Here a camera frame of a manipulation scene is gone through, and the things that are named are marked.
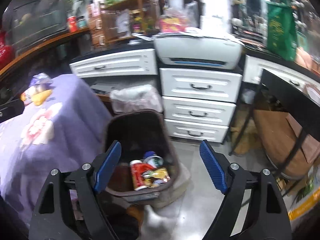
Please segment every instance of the blue gripper pad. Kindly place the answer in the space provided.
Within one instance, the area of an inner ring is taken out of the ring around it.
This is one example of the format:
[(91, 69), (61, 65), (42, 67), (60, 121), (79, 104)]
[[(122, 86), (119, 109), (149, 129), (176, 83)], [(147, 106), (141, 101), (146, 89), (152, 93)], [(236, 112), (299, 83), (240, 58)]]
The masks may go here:
[(109, 154), (102, 163), (100, 169), (97, 171), (96, 183), (93, 187), (93, 190), (96, 193), (100, 193), (102, 190), (106, 189), (111, 175), (120, 159), (121, 144), (117, 141), (111, 149), (108, 149), (108, 151)]
[(211, 150), (204, 141), (200, 144), (199, 151), (215, 188), (225, 194), (228, 189), (226, 176), (217, 159), (213, 156)]

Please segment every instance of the black drawer handle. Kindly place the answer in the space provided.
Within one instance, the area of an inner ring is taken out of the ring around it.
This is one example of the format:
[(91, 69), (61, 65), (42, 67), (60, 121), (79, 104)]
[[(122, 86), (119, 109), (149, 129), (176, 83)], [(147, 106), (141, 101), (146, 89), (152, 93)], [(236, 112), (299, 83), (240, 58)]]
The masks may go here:
[(200, 135), (192, 134), (189, 131), (187, 133), (188, 133), (188, 135), (193, 136), (193, 137), (200, 137), (203, 135), (203, 132), (201, 132)]
[(194, 89), (199, 89), (199, 90), (207, 90), (207, 89), (212, 88), (211, 85), (208, 85), (206, 88), (203, 88), (203, 87), (195, 87), (194, 84), (190, 84), (190, 87), (192, 87), (192, 88), (194, 88)]
[(192, 114), (192, 111), (189, 111), (189, 114), (190, 114), (191, 116), (194, 116), (194, 117), (205, 117), (205, 116), (208, 115), (208, 113), (203, 113), (203, 115)]
[(95, 70), (99, 70), (99, 69), (104, 69), (106, 68), (106, 66), (102, 66), (102, 67), (94, 67)]
[(299, 82), (294, 82), (294, 81), (292, 81), (291, 79), (289, 80), (289, 82), (290, 82), (291, 84), (297, 86), (297, 87), (300, 86), (300, 83), (299, 83)]

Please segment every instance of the trash bin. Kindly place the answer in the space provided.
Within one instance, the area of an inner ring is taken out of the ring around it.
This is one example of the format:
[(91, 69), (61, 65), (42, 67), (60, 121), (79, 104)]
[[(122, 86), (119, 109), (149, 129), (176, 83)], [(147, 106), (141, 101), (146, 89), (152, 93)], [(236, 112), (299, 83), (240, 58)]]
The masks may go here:
[[(115, 116), (107, 128), (105, 150), (114, 140), (121, 143), (122, 153), (106, 191), (129, 203), (152, 204), (155, 199), (165, 200), (169, 197), (180, 166), (164, 127), (162, 114), (148, 109)], [(154, 151), (163, 158), (170, 180), (159, 187), (135, 191), (129, 162), (142, 159), (147, 151)]]

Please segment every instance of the blue cap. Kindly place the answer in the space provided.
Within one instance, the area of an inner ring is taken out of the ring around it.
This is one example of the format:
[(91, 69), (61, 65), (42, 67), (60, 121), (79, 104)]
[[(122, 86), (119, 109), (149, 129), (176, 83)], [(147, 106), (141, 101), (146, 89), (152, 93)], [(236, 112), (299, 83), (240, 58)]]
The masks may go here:
[(148, 157), (150, 157), (150, 156), (154, 156), (154, 155), (156, 155), (155, 152), (153, 152), (153, 151), (148, 151), (148, 152), (145, 152), (143, 158), (146, 159), (146, 158), (148, 158)]

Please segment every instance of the desk drawer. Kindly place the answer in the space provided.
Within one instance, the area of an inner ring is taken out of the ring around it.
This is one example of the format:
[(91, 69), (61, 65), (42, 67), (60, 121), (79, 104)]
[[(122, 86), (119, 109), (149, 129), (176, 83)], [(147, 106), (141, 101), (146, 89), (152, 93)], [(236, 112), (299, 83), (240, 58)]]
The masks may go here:
[(235, 104), (191, 98), (162, 97), (166, 119), (228, 126)]
[(164, 96), (236, 102), (242, 75), (236, 73), (160, 68)]
[(266, 69), (274, 75), (282, 78), (283, 80), (297, 87), (299, 90), (302, 90), (306, 83), (314, 84), (320, 88), (320, 84), (318, 82), (304, 74), (301, 74), (298, 71), (277, 63), (248, 55), (246, 56), (243, 81), (247, 83), (259, 84), (263, 69)]
[(156, 75), (154, 49), (123, 51), (70, 64), (80, 78), (123, 75)]
[(221, 125), (200, 124), (195, 122), (184, 122), (171, 119), (164, 119), (170, 136), (208, 140), (210, 142), (222, 142), (228, 127)]

